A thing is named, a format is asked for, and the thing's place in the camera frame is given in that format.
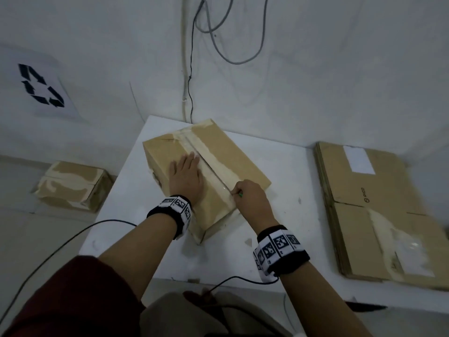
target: hand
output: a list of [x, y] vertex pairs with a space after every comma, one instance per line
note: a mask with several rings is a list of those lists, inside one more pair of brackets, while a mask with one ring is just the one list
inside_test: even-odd
[[198, 169], [199, 156], [183, 155], [178, 163], [170, 163], [169, 188], [170, 195], [182, 195], [189, 199], [192, 207], [198, 202], [203, 191], [203, 175]]
[[279, 225], [264, 190], [257, 183], [250, 180], [239, 181], [231, 194], [240, 213], [257, 235], [265, 228]]

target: gray pants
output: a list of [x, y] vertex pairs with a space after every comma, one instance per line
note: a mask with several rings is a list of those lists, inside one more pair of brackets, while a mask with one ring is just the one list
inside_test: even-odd
[[[281, 324], [240, 297], [229, 292], [214, 295], [219, 305], [238, 306], [252, 313], [279, 334], [292, 334]], [[216, 318], [190, 303], [181, 293], [168, 293], [148, 306], [141, 314], [141, 336], [150, 337], [203, 337], [207, 333], [273, 334], [249, 314], [233, 308], [223, 308], [228, 329]]]

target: forearm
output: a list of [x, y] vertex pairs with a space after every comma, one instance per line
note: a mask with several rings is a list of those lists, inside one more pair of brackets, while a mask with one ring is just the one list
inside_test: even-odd
[[141, 299], [176, 230], [176, 222], [169, 215], [152, 215], [98, 259], [124, 278], [136, 297]]
[[280, 278], [307, 336], [371, 336], [310, 262]]

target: red shirt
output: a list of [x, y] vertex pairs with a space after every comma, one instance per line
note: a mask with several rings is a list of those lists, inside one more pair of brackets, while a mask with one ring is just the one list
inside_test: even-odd
[[111, 267], [76, 256], [35, 292], [4, 336], [139, 336], [144, 309]]

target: person's right arm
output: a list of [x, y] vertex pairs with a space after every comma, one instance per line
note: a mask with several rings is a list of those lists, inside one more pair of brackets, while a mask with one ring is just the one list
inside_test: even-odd
[[[257, 183], [237, 182], [232, 193], [237, 208], [257, 235], [279, 225], [264, 190]], [[371, 336], [310, 262], [293, 273], [281, 275], [280, 279], [307, 336]]]

